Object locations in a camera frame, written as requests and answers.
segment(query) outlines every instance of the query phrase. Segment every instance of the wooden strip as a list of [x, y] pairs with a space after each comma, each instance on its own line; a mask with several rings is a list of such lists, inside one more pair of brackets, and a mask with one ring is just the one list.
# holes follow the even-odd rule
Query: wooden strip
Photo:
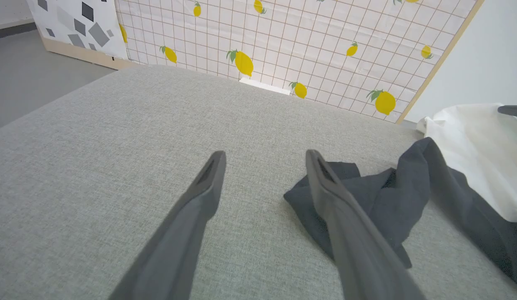
[[462, 23], [462, 26], [459, 28], [459, 31], [457, 31], [457, 34], [455, 34], [455, 36], [453, 37], [453, 39], [449, 43], [449, 46], [447, 46], [447, 48], [444, 51], [444, 54], [442, 55], [440, 60], [436, 63], [436, 65], [434, 65], [434, 68], [430, 72], [429, 76], [427, 76], [427, 79], [424, 81], [424, 83], [422, 84], [420, 89], [418, 89], [418, 91], [416, 92], [416, 95], [414, 95], [414, 97], [412, 98], [412, 100], [409, 103], [409, 105], [407, 105], [407, 108], [405, 108], [405, 110], [403, 111], [401, 116], [399, 116], [396, 124], [401, 124], [401, 122], [403, 122], [403, 119], [405, 119], [405, 116], [407, 116], [407, 114], [411, 110], [412, 106], [414, 106], [414, 103], [416, 103], [416, 101], [418, 100], [420, 95], [424, 92], [424, 90], [426, 89], [427, 85], [429, 85], [429, 82], [431, 82], [431, 80], [434, 77], [434, 75], [436, 74], [436, 72], [438, 72], [438, 69], [440, 68], [442, 63], [444, 63], [444, 60], [447, 59], [447, 56], [449, 55], [451, 50], [453, 50], [453, 47], [455, 47], [455, 44], [457, 44], [457, 42], [461, 38], [462, 34], [466, 30], [466, 28], [468, 28], [468, 25], [470, 25], [470, 22], [472, 22], [472, 19], [474, 19], [475, 14], [479, 10], [479, 8], [483, 4], [483, 2], [484, 2], [484, 0], [477, 0], [476, 1], [474, 7], [472, 8], [470, 13], [468, 14], [468, 17], [466, 17], [466, 19], [464, 20], [464, 23]]
[[108, 67], [114, 70], [121, 70], [124, 68], [138, 66], [137, 63], [134, 63], [132, 61], [128, 61], [117, 57], [111, 57], [99, 51], [77, 47], [70, 44], [66, 44], [65, 42], [58, 42], [58, 40], [51, 40], [50, 38], [45, 38], [42, 36], [40, 30], [38, 30], [38, 32], [40, 33], [40, 37], [42, 38], [43, 46], [49, 52], [77, 58], [80, 60], [87, 61], [89, 63], [95, 63], [96, 65]]

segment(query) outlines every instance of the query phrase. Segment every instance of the dark gray cloth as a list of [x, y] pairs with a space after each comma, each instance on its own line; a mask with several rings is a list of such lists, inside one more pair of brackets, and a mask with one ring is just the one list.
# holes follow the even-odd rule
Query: dark gray cloth
[[[329, 162], [406, 268], [411, 261], [402, 246], [420, 220], [429, 196], [506, 275], [517, 283], [517, 223], [507, 222], [451, 169], [431, 138], [404, 152], [397, 170], [360, 177], [354, 163]], [[333, 259], [325, 221], [316, 213], [307, 177], [284, 195], [312, 239]]]

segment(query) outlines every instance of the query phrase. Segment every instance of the black square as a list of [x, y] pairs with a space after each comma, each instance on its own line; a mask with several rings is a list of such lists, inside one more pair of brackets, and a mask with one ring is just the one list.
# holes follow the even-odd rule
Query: black square
[[47, 0], [38, 0], [38, 6], [47, 10]]
[[86, 27], [83, 23], [77, 21], [77, 19], [73, 19], [73, 23], [75, 24], [75, 30], [77, 30], [83, 36], [86, 36]]
[[93, 8], [83, 2], [83, 16], [93, 22]]

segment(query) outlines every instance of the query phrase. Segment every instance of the white cloth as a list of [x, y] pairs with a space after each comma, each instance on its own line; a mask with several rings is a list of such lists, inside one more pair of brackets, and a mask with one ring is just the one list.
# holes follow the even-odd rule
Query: white cloth
[[517, 117], [497, 112], [502, 105], [451, 106], [422, 119], [417, 129], [501, 217], [517, 222]]

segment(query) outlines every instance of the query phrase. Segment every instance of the white board with lemons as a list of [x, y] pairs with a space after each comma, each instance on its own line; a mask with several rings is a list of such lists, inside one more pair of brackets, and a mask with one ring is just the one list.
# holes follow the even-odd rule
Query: white board with lemons
[[476, 0], [116, 0], [129, 59], [396, 122]]

